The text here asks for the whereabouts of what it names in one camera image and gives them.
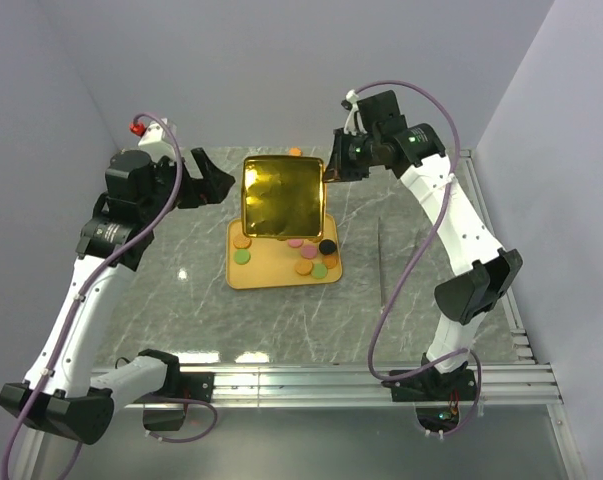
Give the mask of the metal serving tongs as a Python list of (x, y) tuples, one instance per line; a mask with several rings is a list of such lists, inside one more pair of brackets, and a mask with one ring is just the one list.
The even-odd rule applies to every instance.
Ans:
[(385, 274), (383, 270), (383, 254), (382, 254), (382, 222), (381, 217), (377, 217), (377, 270), (379, 281), (379, 299), (380, 311), (383, 312), (386, 305), (385, 292)]

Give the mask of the gold tin lid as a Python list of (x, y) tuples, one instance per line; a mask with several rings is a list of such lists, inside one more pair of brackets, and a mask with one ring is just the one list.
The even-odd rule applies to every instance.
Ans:
[(317, 157), (256, 155), (243, 162), (241, 223), (253, 238), (310, 239), (324, 233), (324, 162)]

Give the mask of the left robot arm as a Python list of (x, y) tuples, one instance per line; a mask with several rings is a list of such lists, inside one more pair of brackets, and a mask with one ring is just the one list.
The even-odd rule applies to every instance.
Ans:
[(154, 239), (161, 211), (221, 203), (235, 183), (206, 152), (191, 152), (200, 177), (164, 155), (116, 154), (105, 171), (106, 190), (81, 230), (70, 287), (53, 330), (25, 378), (7, 383), (0, 406), (33, 430), (93, 445), (114, 415), (153, 395), (169, 402), (183, 394), (177, 356), (146, 349), (114, 372), (93, 376), (98, 346), (114, 308), (129, 288)]

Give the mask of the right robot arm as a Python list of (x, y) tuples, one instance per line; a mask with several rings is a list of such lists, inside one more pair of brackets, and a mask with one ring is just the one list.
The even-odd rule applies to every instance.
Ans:
[(440, 319), (432, 343), (415, 370), (370, 372), (407, 401), (471, 398), (479, 375), (468, 369), (478, 327), (511, 287), (523, 260), (488, 230), (455, 174), (457, 153), (447, 153), (428, 124), (411, 125), (392, 90), (364, 97), (349, 91), (342, 102), (345, 125), (334, 132), (326, 183), (367, 178), (373, 167), (391, 171), (416, 199), (432, 227), (404, 272), (410, 274), (434, 239), (446, 251), (451, 279), (434, 289)]

